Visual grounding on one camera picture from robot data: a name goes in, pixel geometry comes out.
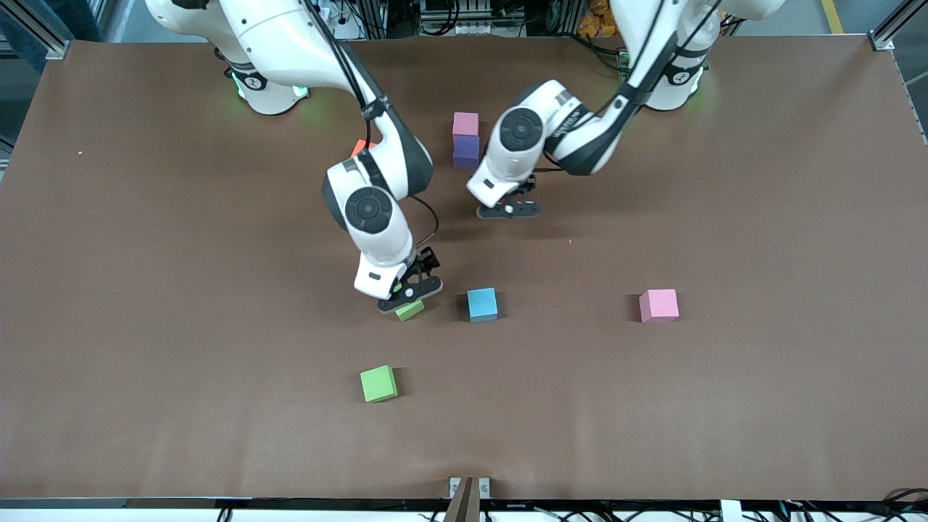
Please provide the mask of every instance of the cube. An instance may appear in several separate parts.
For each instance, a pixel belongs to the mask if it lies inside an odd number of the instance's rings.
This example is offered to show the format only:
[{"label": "cube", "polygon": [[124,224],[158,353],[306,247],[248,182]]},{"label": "cube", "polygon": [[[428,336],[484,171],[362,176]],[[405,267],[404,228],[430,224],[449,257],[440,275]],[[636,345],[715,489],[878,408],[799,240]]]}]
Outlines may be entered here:
[{"label": "cube", "polygon": [[480,163],[480,139],[476,136],[455,137],[455,168],[475,169]]},{"label": "cube", "polygon": [[396,391],[396,379],[393,378],[393,368],[389,366],[361,372],[361,388],[367,402],[380,402],[399,395]]},{"label": "cube", "polygon": [[479,136],[480,116],[476,112],[455,112],[455,123],[451,129],[451,135],[454,137]]},{"label": "cube", "polygon": [[496,290],[493,287],[468,290],[467,306],[470,311],[470,322],[484,322],[496,319],[498,314]]},{"label": "cube", "polygon": [[[370,147],[368,147],[368,148],[369,148],[369,149],[373,149],[374,147],[377,147],[377,144],[374,143],[373,141],[371,141],[371,142],[370,142]],[[363,140],[363,139],[358,139],[358,140],[357,140],[357,143],[354,144],[354,150],[351,151],[351,157],[354,158],[355,156],[357,156],[357,153],[360,152],[361,149],[363,149],[363,148],[364,148],[364,140]]]},{"label": "cube", "polygon": [[638,298],[641,322],[670,322],[680,317],[676,290],[648,290]]},{"label": "cube", "polygon": [[398,308],[396,310],[396,317],[400,318],[400,320],[409,320],[424,309],[425,303],[416,301],[415,303],[409,303],[405,307]]}]

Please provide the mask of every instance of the orange block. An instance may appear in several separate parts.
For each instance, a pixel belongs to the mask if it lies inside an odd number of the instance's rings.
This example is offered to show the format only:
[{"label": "orange block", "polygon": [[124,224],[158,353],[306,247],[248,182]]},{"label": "orange block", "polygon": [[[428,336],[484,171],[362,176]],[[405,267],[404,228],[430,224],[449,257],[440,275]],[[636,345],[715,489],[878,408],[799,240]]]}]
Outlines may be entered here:
[{"label": "orange block", "polygon": [[596,33],[599,32],[599,19],[585,15],[580,19],[580,23],[577,25],[577,34],[583,38],[591,38],[596,36]]},{"label": "orange block", "polygon": [[[377,144],[374,143],[374,142],[371,142],[369,148],[370,148],[370,149],[373,149],[374,147],[377,147]],[[355,156],[357,156],[357,153],[360,152],[361,149],[363,149],[363,148],[364,148],[364,140],[363,140],[363,139],[358,139],[358,140],[357,140],[357,144],[354,145],[354,150],[352,150],[352,152],[351,152],[351,156],[354,158]]]},{"label": "orange block", "polygon": [[619,29],[615,26],[615,18],[612,17],[612,11],[606,11],[599,22],[599,36],[613,36],[618,32]]},{"label": "orange block", "polygon": [[588,0],[589,10],[593,11],[594,15],[602,15],[609,10],[609,2],[607,0]]}]

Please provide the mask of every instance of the light green block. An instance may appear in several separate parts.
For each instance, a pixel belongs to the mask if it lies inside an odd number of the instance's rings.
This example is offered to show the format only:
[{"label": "light green block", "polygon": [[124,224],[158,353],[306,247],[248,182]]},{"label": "light green block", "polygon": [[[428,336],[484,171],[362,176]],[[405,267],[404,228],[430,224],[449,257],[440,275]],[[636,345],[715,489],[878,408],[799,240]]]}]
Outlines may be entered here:
[{"label": "light green block", "polygon": [[416,301],[415,303],[409,303],[405,307],[397,308],[396,317],[400,318],[400,320],[407,320],[424,309],[425,303]]},{"label": "light green block", "polygon": [[396,391],[396,380],[393,378],[393,368],[389,366],[361,372],[361,387],[364,389],[364,400],[367,402],[380,402],[399,395]]}]

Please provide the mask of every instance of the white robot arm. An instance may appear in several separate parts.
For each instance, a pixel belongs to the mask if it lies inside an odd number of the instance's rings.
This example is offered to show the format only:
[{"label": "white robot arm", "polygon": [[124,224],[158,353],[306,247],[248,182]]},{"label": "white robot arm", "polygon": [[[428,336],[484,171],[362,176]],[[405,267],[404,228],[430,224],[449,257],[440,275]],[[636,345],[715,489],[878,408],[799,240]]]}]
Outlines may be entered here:
[{"label": "white robot arm", "polygon": [[431,276],[437,258],[431,249],[416,253],[397,203],[428,187],[432,158],[360,58],[332,37],[305,0],[146,1],[168,29],[213,42],[258,112],[291,107],[300,94],[294,85],[354,94],[382,140],[332,166],[322,188],[335,221],[361,251],[354,287],[379,298],[383,313],[441,291],[441,280]]},{"label": "white robot arm", "polygon": [[612,0],[612,12],[632,58],[632,71],[602,115],[557,80],[522,93],[490,135],[467,188],[484,219],[529,217],[540,211],[524,195],[535,187],[535,164],[545,153],[572,176],[595,174],[609,161],[641,107],[671,110],[696,90],[702,63],[715,43],[725,5],[740,18],[760,20],[783,0]]}]

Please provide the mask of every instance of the metal frame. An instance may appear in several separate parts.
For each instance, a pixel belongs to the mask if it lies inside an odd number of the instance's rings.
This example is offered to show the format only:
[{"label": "metal frame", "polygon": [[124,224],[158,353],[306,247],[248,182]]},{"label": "metal frame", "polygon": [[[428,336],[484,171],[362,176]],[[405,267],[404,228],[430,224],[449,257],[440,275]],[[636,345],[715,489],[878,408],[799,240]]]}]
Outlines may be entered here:
[{"label": "metal frame", "polygon": [[382,40],[387,37],[386,25],[380,16],[380,0],[357,0],[361,23],[365,26],[368,40]]},{"label": "metal frame", "polygon": [[886,20],[880,22],[880,25],[876,29],[868,33],[870,37],[870,45],[873,46],[875,51],[888,51],[892,50],[895,47],[893,46],[893,36],[902,29],[902,26],[911,20],[915,16],[915,13],[919,12],[919,9],[928,4],[928,0],[904,0],[898,7],[888,16]]},{"label": "metal frame", "polygon": [[36,0],[0,0],[0,9],[48,49],[48,59],[63,59],[74,35],[48,6]]}]

